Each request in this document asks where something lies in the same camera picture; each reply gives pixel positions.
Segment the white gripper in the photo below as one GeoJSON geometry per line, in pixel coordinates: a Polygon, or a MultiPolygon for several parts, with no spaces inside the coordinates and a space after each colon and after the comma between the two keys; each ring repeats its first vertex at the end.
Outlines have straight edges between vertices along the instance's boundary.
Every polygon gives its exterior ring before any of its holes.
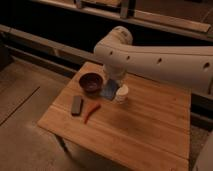
{"type": "Polygon", "coordinates": [[[112,79],[118,84],[122,84],[124,82],[126,70],[123,68],[103,65],[103,72],[106,80],[112,79]]]}

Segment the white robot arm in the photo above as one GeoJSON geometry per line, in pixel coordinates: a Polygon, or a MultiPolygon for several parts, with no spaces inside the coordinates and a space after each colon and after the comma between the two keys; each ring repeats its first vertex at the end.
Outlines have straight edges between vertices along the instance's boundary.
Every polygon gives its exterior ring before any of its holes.
{"type": "Polygon", "coordinates": [[[131,32],[113,28],[94,47],[108,79],[122,85],[127,72],[192,90],[198,105],[213,112],[213,45],[134,46],[131,32]]]}

